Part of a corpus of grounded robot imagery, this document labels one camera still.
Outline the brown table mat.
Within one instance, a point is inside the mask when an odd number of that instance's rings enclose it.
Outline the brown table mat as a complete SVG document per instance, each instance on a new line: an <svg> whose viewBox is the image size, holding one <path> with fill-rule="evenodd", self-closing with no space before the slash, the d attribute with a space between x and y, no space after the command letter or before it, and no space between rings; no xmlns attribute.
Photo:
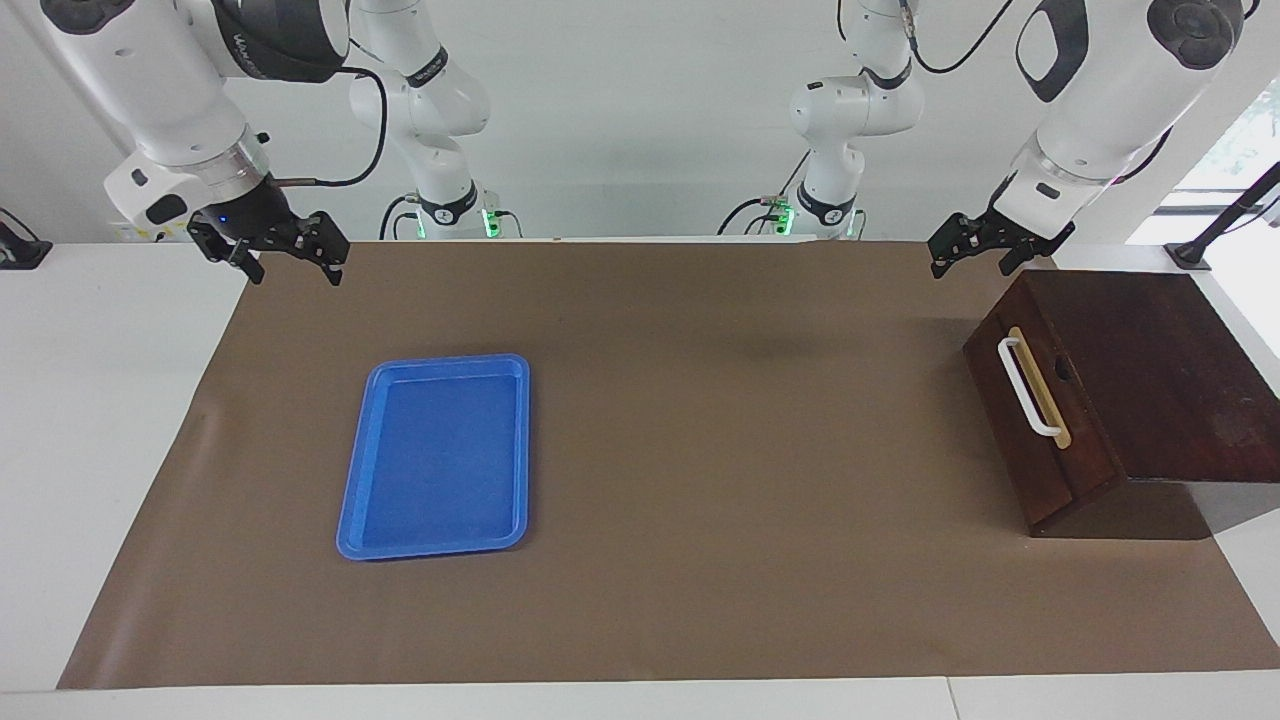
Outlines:
<svg viewBox="0 0 1280 720"><path fill-rule="evenodd" d="M1033 539L963 343L1007 287L914 243L268 256L63 689L1280 667L1210 539ZM337 548L369 373L517 354L512 548Z"/></svg>

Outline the blue plastic tray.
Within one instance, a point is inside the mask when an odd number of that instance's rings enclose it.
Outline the blue plastic tray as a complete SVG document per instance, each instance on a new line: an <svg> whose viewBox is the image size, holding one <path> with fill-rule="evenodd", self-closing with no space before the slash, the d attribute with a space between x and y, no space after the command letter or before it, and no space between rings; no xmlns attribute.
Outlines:
<svg viewBox="0 0 1280 720"><path fill-rule="evenodd" d="M339 555L380 562L518 544L530 519L531 393L517 354L375 366L335 529Z"/></svg>

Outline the black table clamp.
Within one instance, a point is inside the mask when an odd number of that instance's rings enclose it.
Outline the black table clamp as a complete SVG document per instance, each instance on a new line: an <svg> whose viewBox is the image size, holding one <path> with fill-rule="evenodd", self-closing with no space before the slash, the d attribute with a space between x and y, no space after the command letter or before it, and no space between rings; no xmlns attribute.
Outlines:
<svg viewBox="0 0 1280 720"><path fill-rule="evenodd" d="M0 270L33 270L52 250L15 214L0 206Z"/></svg>

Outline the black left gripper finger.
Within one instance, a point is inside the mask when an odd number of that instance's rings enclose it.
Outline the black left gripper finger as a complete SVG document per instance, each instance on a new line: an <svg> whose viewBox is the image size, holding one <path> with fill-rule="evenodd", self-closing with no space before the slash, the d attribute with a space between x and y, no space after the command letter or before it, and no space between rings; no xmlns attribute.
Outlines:
<svg viewBox="0 0 1280 720"><path fill-rule="evenodd" d="M983 254L987 247L980 232L980 218L972 219L963 213L954 213L927 240L931 254L931 273L941 279L951 266L966 258Z"/></svg>
<svg viewBox="0 0 1280 720"><path fill-rule="evenodd" d="M1012 233L1010 231L1002 238L1002 247L1007 252L998 261L1001 274L1012 275L1021 265L1036 258L1052 258L1074 233L1075 228L1075 225L1065 225L1055 237L1048 240L1025 232Z"/></svg>

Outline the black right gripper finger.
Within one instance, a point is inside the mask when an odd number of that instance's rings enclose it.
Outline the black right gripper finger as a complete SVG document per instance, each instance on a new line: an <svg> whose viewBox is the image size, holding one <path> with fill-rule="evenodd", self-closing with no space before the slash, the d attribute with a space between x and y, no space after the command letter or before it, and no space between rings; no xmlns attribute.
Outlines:
<svg viewBox="0 0 1280 720"><path fill-rule="evenodd" d="M188 220L188 234L210 263L225 263L241 270L251 284L261 284L265 270L244 241L230 241L204 217Z"/></svg>
<svg viewBox="0 0 1280 720"><path fill-rule="evenodd" d="M339 286L349 255L349 241L326 211L296 217L292 256L319 266L330 286Z"/></svg>

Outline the wooden drawer with white handle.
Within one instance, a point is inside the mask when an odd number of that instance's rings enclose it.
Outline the wooden drawer with white handle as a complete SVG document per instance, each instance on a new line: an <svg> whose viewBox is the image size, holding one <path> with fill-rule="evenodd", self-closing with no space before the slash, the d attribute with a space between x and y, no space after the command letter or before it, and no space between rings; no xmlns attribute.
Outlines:
<svg viewBox="0 0 1280 720"><path fill-rule="evenodd" d="M964 357L1028 530L1071 537L1066 519L1114 480L1116 466L1039 297L1051 277L1020 274L965 342Z"/></svg>

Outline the dark wooden drawer cabinet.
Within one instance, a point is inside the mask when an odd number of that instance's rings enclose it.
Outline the dark wooden drawer cabinet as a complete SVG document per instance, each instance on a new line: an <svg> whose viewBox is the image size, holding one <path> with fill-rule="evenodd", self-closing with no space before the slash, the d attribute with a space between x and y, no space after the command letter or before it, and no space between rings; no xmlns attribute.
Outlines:
<svg viewBox="0 0 1280 720"><path fill-rule="evenodd" d="M1189 275L1051 270L1050 307L1114 480L1071 539L1198 541L1280 509L1280 396Z"/></svg>

